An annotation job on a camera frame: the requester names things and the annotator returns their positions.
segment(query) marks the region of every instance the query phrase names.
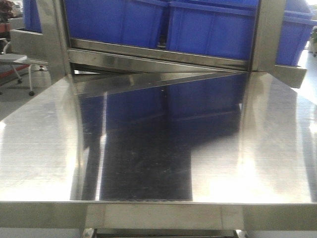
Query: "chair leg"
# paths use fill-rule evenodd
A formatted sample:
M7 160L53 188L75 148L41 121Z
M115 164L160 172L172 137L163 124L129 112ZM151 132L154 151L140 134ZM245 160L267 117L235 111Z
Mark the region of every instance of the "chair leg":
M30 95L30 96L34 96L33 86L32 86L31 69L32 69L32 64L30 64L30 66L29 66L29 85L30 85L30 92L29 92L29 95Z
M22 83L22 78L21 78L20 74L18 73L18 71L16 71L16 69L13 65L11 65L11 68L13 69L15 75L18 77L18 83Z

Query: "chair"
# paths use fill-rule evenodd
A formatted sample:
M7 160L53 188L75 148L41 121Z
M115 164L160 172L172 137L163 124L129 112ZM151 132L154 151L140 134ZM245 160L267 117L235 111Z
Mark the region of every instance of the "chair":
M10 46L10 42L7 42L6 38L0 38L0 41L4 41L6 42L5 47L3 48L3 55L0 55L0 65L10 65L14 71L14 73L16 74L17 78L18 78L18 83L22 83L22 78L19 75L19 73L16 71L14 65L24 65L24 64L28 64L29 68L28 68L28 72L29 72L29 87L30 87L30 91L29 91L29 95L30 96L34 96L35 93L33 91L33 86L32 86L32 75L31 75L31 69L32 66L34 64L38 64L40 65L40 71L43 71L43 66L46 65L47 63L45 62L37 62L34 60L31 60L29 58L27 58L27 56L25 55L19 55L19 54L7 54L7 49Z
M6 43L5 47L3 48L3 54L0 55L0 65L10 65L11 68L13 69L15 75L18 78L18 83L22 83L22 78L21 78L20 74L16 71L14 65L21 65L20 63L15 63L15 61L19 60L25 56L18 55L18 54L7 54L6 51L9 47L9 43L7 42L6 38L0 38L0 41L4 41Z

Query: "blue plastic crate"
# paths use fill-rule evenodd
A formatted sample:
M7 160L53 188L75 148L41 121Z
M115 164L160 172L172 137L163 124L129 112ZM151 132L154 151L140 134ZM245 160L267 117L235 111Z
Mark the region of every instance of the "blue plastic crate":
M224 8L238 9L238 10L255 11L257 9L256 5L240 4L236 2L230 2L230 1L218 1L218 0L175 0L175 1L205 5L205 6L224 7Z
M36 0L23 0L23 19L26 30L42 32Z
M297 66L315 25L317 21L285 16L276 63Z
M246 74L174 84L167 87L172 120L209 117L234 111L243 98Z
M251 6L258 6L259 0L197 0L204 1L207 3L219 3L219 4L244 4Z
M314 16L314 13L305 0L287 0L285 16L311 19Z
M107 43L156 48L163 10L159 0L66 0L70 35Z
M166 48L249 60L255 11L171 2Z

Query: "metal leg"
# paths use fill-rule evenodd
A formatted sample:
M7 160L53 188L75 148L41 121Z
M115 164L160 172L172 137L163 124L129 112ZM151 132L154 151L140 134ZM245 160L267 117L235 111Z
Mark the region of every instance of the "metal leg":
M29 95L30 95L30 96L34 96L33 87L32 87L31 69L32 69L32 64L30 64L30 66L29 66L29 85L30 85Z
M11 68L13 69L15 75L18 78L18 83L22 83L22 78L21 78L20 74L18 73L18 71L16 71L16 69L15 69L15 67L13 65L11 65Z
M81 238L95 238L96 231L95 229L84 229Z
M236 234L238 238L249 238L247 231L236 230Z

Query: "stainless steel tabletop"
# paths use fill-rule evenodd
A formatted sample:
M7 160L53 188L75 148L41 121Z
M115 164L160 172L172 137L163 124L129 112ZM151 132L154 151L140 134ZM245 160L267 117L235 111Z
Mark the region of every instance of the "stainless steel tabletop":
M0 122L0 227L317 230L317 107L271 75L70 82Z

